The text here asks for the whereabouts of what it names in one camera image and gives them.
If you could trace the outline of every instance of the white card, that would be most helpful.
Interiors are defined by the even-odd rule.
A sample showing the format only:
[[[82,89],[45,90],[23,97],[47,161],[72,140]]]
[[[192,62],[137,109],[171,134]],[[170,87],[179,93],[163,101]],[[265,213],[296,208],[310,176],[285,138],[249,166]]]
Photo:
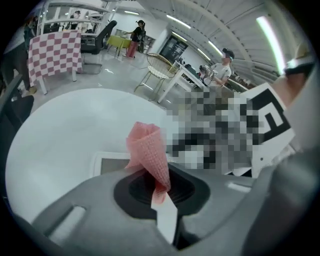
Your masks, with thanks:
[[[252,104],[258,109],[259,121],[264,124],[259,129],[259,133],[264,134],[264,142],[253,146],[251,161],[252,177],[257,178],[261,169],[289,145],[295,133],[284,116],[285,104],[268,83],[241,95],[252,100]]]

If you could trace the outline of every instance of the shiny floor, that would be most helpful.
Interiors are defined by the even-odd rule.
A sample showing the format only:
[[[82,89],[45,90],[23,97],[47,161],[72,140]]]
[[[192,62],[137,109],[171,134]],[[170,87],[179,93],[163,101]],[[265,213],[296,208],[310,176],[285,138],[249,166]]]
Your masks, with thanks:
[[[99,55],[84,54],[86,62],[103,64],[99,74],[77,74],[75,82],[72,80],[72,74],[68,72],[46,77],[44,83],[47,94],[44,95],[40,86],[37,85],[32,112],[55,97],[81,89],[106,88],[133,94],[136,86],[140,84],[148,72],[147,56],[137,52],[136,58],[126,58],[123,56],[123,52],[119,56],[117,54],[115,56],[115,51],[115,48],[111,48],[109,52],[103,50]],[[83,66],[86,71],[96,71],[97,68],[96,66]],[[149,99],[158,81],[156,77],[151,77],[147,86],[140,86],[135,94],[146,100]],[[166,81],[160,93],[163,93],[167,84]],[[152,102],[161,108],[170,109],[172,100],[183,93],[184,89],[177,86],[168,93],[161,104],[156,101]]]

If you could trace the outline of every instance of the pink tissue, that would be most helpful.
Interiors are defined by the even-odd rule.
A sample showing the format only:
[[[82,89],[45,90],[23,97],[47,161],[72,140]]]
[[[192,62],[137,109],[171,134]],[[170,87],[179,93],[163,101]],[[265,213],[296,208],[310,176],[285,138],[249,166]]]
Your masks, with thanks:
[[[166,149],[161,130],[154,124],[136,122],[126,139],[130,162],[126,166],[145,168],[155,178],[153,202],[161,204],[171,188]]]

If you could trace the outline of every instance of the woman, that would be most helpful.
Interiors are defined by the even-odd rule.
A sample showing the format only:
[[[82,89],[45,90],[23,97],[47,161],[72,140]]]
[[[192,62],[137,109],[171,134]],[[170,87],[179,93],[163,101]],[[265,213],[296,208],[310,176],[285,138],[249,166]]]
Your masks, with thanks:
[[[26,51],[29,52],[30,40],[37,35],[37,31],[35,30],[36,17],[30,17],[25,25],[24,25],[24,43]]]
[[[139,42],[142,40],[145,32],[146,23],[143,20],[138,21],[138,27],[133,32],[124,32],[124,35],[131,35],[131,43],[124,57],[135,57]]]

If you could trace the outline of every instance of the pink checkered cloth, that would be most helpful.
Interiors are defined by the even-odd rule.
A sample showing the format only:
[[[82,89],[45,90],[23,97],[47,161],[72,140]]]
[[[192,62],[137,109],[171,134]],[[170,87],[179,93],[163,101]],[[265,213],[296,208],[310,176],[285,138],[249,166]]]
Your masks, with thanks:
[[[82,71],[81,32],[69,30],[42,34],[30,40],[29,78],[30,85],[40,77],[52,76],[67,71]]]
[[[152,201],[161,204],[171,188],[166,148],[161,130],[154,124],[136,122],[126,139],[130,162],[126,166],[145,168],[155,178]]]

